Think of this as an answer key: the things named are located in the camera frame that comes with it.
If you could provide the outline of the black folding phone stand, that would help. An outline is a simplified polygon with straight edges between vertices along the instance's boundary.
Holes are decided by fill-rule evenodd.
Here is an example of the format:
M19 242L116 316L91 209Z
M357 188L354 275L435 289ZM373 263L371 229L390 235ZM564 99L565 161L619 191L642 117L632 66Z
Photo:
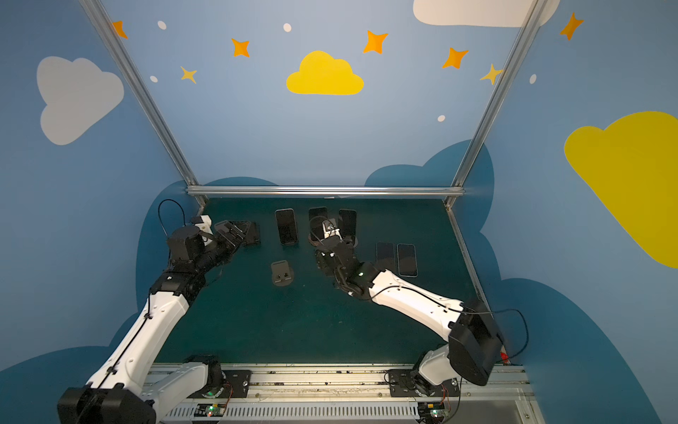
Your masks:
M244 245L254 247L261 245L261 232L258 224L252 221L238 223L238 228L245 234Z

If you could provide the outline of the dark phone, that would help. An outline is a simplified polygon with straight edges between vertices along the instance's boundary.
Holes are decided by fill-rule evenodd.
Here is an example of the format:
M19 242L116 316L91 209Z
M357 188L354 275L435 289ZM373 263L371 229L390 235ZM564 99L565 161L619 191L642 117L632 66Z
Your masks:
M325 239L323 223L328 219L328 209L326 207L314 207L308 211L309 217L309 240L319 242Z
M339 210L340 231L344 240L348 237L357 238L357 217L356 210Z

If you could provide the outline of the blue phone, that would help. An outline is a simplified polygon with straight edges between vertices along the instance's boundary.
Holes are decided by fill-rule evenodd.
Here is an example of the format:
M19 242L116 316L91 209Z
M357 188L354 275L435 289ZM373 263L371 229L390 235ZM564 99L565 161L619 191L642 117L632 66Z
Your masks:
M389 242L377 242L375 266L380 271L397 272L396 246Z

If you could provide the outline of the white-edged phone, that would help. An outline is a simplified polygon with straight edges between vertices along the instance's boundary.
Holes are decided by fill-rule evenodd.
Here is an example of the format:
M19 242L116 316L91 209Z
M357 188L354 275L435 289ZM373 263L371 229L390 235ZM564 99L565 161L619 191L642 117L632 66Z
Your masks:
M413 244L397 245L397 267L401 277L417 277L417 251Z

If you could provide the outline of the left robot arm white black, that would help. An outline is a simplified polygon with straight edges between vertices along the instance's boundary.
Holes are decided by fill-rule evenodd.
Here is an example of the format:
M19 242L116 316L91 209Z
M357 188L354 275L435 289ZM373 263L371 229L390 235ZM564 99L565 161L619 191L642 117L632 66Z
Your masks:
M145 306L113 354L88 382L58 401L63 423L159 423L190 395L224 386L221 363L201 356L149 388L144 386L172 330L206 286L206 275L228 263L246 243L248 221L212 224L195 217L167 239L167 268L151 286Z

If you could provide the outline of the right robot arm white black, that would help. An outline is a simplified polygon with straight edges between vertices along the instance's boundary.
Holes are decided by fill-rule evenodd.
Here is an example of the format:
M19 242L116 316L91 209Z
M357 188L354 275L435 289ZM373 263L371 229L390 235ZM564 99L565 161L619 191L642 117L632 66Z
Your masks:
M408 389L429 396L448 381L487 385L504 341L493 313L481 300L462 302L430 293L390 270L360 261L351 242L333 235L315 243L318 268L349 296L389 307L423 324L444 345L418 360Z

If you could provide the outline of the pink-edged phone back left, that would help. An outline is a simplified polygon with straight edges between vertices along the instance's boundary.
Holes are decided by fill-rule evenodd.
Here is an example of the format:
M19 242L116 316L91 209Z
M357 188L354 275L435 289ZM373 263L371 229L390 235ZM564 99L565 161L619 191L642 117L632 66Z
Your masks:
M277 210L275 220L280 243L283 246L296 246L298 244L298 226L294 210L292 208Z

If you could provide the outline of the left controller board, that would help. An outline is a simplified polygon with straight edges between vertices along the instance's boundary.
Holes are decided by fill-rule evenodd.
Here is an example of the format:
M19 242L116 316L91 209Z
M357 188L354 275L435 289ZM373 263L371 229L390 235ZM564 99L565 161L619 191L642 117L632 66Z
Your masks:
M226 404L197 404L194 418L221 418L227 410Z

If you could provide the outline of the horizontal aluminium frame bar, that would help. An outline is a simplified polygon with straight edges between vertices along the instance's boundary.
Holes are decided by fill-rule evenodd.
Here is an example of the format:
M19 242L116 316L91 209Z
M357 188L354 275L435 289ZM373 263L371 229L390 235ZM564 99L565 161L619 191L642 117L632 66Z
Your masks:
M462 187L279 187L189 185L187 194L206 197L461 197Z

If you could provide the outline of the left aluminium frame post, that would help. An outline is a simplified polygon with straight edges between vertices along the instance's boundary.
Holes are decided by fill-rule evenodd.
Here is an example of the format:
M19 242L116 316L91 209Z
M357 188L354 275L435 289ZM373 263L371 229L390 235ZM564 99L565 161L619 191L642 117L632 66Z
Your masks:
M200 184L199 181L192 171L176 138L172 134L170 127L162 116L160 109L152 98L144 79L142 79L141 73L126 50L122 38L117 34L102 2L81 0L79 1L79 4L88 16L94 29L97 31L97 34L102 39L103 44L109 51L109 54L116 63L121 74L124 76L132 93L141 106L141 109L148 118L149 123L152 125L160 142L169 154L171 161L185 181L187 189L194 185L198 186Z

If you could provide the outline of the aluminium frame post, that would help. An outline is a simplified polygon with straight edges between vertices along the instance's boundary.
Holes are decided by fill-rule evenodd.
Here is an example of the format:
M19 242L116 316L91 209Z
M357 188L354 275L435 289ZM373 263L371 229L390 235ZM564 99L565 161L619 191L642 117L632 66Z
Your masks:
M541 27L540 21L547 9L547 0L533 1L528 14L518 31L517 38L512 45L510 53L504 64L503 72L498 76L494 84L493 92L488 101L487 107L481 117L477 130L471 139L471 142L464 153L459 164L455 178L451 187L457 190L457 194L450 195L445 199L445 207L448 212L452 212L453 205L458 197L464 195L464 184L471 173L487 137L489 136L494 121L499 115L511 85L524 62L531 45Z
M187 189L194 185L198 186L200 184L199 181L192 171L176 138L172 134L170 127L162 116L160 109L152 98L144 79L142 79L141 73L126 50L122 38L117 34L102 2L81 0L79 1L79 4L88 16L94 29L97 31L97 34L102 39L103 44L109 51L109 54L116 63L121 74L124 76L132 93L141 106L141 109L148 118L149 123L152 125L160 142L169 154L171 161L185 181Z

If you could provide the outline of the aluminium mounting rail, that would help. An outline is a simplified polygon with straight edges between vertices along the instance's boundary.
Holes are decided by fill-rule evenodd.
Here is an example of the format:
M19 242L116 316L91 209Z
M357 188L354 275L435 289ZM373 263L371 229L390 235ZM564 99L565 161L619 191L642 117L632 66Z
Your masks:
M155 364L149 388L183 364ZM448 409L443 423L542 423L545 418L522 367L501 366L489 383L459 383L458 397L391 397L384 377L408 364L224 364L250 370L244 399L203 399L190 395L159 423L418 423L418 403ZM194 418L197 404L226 404L221 418Z

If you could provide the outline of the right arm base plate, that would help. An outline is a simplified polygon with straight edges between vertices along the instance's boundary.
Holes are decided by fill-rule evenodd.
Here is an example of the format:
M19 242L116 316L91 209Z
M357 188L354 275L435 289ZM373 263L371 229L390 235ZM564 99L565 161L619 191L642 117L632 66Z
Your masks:
M414 370L390 369L384 380L392 398L458 397L461 393L457 378L433 385Z

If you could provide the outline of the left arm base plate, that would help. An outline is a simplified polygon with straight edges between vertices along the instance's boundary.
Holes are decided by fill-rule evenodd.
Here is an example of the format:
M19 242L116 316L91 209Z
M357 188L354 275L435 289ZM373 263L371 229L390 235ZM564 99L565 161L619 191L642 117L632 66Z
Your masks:
M252 372L243 369L210 371L206 386L197 393L203 399L244 399L247 397Z

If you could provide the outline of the right aluminium frame post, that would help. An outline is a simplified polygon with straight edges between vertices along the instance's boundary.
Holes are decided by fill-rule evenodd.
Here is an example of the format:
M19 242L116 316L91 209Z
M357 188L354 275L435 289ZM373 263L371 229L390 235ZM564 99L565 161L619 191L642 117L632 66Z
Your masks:
M518 31L517 38L512 45L510 53L504 64L503 72L498 76L494 84L493 92L488 101L487 107L481 117L477 130L471 139L471 142L464 153L459 164L455 178L451 187L457 190L457 194L450 195L445 199L445 207L448 212L452 212L453 205L458 197L464 195L464 184L471 173L487 137L489 136L494 121L499 115L511 85L524 62L531 45L541 27L540 21L547 9L547 0L533 1L528 14Z

